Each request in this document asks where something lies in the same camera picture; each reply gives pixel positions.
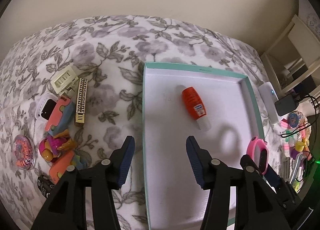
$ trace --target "white cap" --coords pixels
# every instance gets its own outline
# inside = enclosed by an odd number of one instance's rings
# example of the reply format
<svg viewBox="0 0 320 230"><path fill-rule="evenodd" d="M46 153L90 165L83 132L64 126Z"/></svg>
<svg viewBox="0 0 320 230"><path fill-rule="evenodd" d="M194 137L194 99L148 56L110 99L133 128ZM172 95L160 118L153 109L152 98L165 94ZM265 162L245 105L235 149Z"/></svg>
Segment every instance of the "white cap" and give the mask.
<svg viewBox="0 0 320 230"><path fill-rule="evenodd" d="M208 119L207 115L204 115L197 119L197 123L201 130L203 131L209 131L211 129L211 123Z"/></svg>

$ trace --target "label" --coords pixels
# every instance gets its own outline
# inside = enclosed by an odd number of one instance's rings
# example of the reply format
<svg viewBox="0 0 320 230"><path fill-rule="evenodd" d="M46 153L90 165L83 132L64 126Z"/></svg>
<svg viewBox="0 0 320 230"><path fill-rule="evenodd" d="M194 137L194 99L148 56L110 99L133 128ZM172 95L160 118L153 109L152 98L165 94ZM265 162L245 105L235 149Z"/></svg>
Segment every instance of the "label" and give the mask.
<svg viewBox="0 0 320 230"><path fill-rule="evenodd" d="M205 114L205 111L204 111L202 104L198 104L198 105L194 106L193 109L195 109L198 116L202 116Z"/></svg>

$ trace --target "wall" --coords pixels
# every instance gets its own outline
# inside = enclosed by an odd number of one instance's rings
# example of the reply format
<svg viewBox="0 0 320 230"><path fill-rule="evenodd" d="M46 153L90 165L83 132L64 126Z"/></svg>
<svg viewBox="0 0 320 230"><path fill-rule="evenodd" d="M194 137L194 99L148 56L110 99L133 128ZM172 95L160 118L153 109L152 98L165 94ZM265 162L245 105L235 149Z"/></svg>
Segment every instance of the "wall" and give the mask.
<svg viewBox="0 0 320 230"><path fill-rule="evenodd" d="M0 62L17 40L40 29L95 15L179 19L242 40L259 52L297 11L297 0L12 0L0 19Z"/></svg>

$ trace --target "bed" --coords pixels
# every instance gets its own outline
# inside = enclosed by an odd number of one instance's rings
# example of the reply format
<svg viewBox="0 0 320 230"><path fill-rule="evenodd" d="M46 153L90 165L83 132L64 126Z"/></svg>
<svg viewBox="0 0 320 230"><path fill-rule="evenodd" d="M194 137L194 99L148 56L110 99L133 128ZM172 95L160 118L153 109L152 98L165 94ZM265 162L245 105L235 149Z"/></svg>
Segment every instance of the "bed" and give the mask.
<svg viewBox="0 0 320 230"><path fill-rule="evenodd" d="M12 140L28 136L35 146L44 137L44 124L35 120L36 102L55 93L50 78L72 64L89 80L86 124L70 125L78 152L90 166L108 158L127 135L136 151L125 185L113 192L123 229L146 229L142 164L142 74L145 62L210 66L248 75L270 151L269 164L280 170L282 140L279 125L271 125L257 87L268 81L255 49L219 33L173 19L144 15L94 16L58 24L13 45L0 69L0 195L21 229L31 227L45 198L37 177L50 168L38 155L31 170L13 164ZM87 225L93 229L90 206Z"/></svg>

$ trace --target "white box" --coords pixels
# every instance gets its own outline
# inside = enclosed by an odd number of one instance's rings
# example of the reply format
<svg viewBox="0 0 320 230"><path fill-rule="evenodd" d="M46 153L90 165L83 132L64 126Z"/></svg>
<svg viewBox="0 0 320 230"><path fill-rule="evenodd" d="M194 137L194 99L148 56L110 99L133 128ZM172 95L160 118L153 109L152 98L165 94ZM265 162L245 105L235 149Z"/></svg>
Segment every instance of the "white box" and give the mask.
<svg viewBox="0 0 320 230"><path fill-rule="evenodd" d="M193 135L230 167L239 168L253 136L264 139L258 105L247 76L214 68L146 63L143 84L143 152L150 229L200 229L209 190L196 183L186 152ZM181 89L194 87L212 128L201 131L187 113ZM234 223L235 187L228 225Z"/></svg>

